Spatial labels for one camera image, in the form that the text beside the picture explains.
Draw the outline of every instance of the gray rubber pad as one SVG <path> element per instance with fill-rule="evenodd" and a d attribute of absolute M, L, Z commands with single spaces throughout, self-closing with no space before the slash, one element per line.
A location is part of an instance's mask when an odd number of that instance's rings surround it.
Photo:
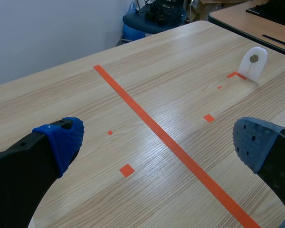
<path fill-rule="evenodd" d="M 241 161 L 257 173 L 284 127 L 253 117 L 238 119 L 233 127 L 233 144 Z"/>

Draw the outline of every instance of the blue bag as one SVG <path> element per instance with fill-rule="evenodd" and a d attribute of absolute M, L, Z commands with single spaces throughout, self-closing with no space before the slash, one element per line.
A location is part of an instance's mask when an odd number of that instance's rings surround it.
<path fill-rule="evenodd" d="M 131 13 L 135 13 L 135 4 L 134 2 L 131 2 L 128 13 L 127 14 L 131 14 Z M 129 40 L 138 40 L 141 38 L 145 37 L 145 33 L 135 30 L 133 28 L 130 28 L 127 25 L 123 25 L 123 38 L 124 39 L 129 39 Z"/>

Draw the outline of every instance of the orange tape line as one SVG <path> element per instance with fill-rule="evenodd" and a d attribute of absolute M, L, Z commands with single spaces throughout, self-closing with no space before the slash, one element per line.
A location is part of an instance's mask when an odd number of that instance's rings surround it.
<path fill-rule="evenodd" d="M 232 72 L 230 75 L 227 76 L 227 78 L 231 78 L 231 77 L 233 77 L 236 74 L 237 74 L 236 72 Z"/>
<path fill-rule="evenodd" d="M 238 72 L 233 72 L 233 73 L 231 73 L 230 75 L 227 76 L 227 78 L 231 78 L 231 77 L 233 77 L 234 75 L 237 75 L 237 76 L 241 77 L 241 78 L 244 79 L 244 80 L 247 79 L 246 77 L 242 76 L 242 75 L 239 74 Z"/>
<path fill-rule="evenodd" d="M 246 79 L 247 79 L 246 77 L 244 77 L 244 76 L 240 75 L 240 74 L 239 74 L 239 73 L 237 73 L 237 72 L 236 72 L 236 74 L 237 74 L 237 76 L 241 77 L 241 78 L 242 78 L 242 79 L 244 79 L 244 80 L 246 80 Z"/>
<path fill-rule="evenodd" d="M 151 128 L 166 146 L 205 185 L 220 203 L 246 228 L 260 226 L 139 106 L 139 104 L 100 66 L 94 69 Z"/>

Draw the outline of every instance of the hole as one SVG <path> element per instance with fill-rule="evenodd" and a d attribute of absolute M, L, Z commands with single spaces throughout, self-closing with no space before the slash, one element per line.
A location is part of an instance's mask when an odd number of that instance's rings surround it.
<path fill-rule="evenodd" d="M 256 63 L 258 61 L 258 56 L 257 55 L 253 55 L 249 58 L 251 63 Z"/>

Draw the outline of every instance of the table edge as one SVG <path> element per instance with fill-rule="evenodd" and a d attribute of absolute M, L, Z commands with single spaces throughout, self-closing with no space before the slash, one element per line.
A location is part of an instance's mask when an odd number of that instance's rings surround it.
<path fill-rule="evenodd" d="M 248 39 L 250 39 L 250 40 L 252 40 L 252 41 L 254 41 L 254 42 L 256 42 L 256 43 L 259 43 L 259 44 L 261 44 L 261 45 L 264 45 L 264 46 L 266 46 L 266 47 L 268 47 L 268 48 L 270 48 L 270 49 L 272 49 L 272 50 L 274 50 L 274 51 L 277 51 L 277 52 L 279 52 L 279 53 L 285 55 L 285 49 L 280 48 L 280 47 L 278 47 L 278 46 L 276 46 L 276 45 L 273 45 L 273 44 L 271 44 L 271 43 L 268 43 L 268 42 L 266 42 L 266 41 L 264 41 L 264 40 L 262 40 L 262 39 L 259 39 L 259 38 L 257 38 L 257 37 L 254 37 L 254 36 L 252 36 L 252 35 L 250 35 L 250 34 L 248 34 L 248 33 L 246 33 L 246 32 L 243 32 L 243 31 L 237 29 L 236 27 L 233 27 L 233 26 L 231 26 L 231 25 L 228 25 L 228 24 L 226 24 L 225 22 L 222 22 L 222 21 L 216 19 L 216 18 L 213 17 L 211 14 L 212 14 L 212 13 L 209 13 L 209 14 L 208 14 L 208 20 L 209 20 L 209 22 L 211 22 L 211 23 L 213 23 L 213 24 L 215 24 L 215 25 L 218 25 L 218 26 L 220 26 L 220 27 L 222 27 L 222 28 L 224 28 L 224 29 L 227 29 L 227 30 L 229 30 L 229 31 L 231 31 L 231 32 L 234 32 L 234 33 L 236 33 L 236 34 L 238 34 L 238 35 L 240 35 L 240 36 L 243 36 L 243 37 L 245 37 L 245 38 L 248 38 Z"/>

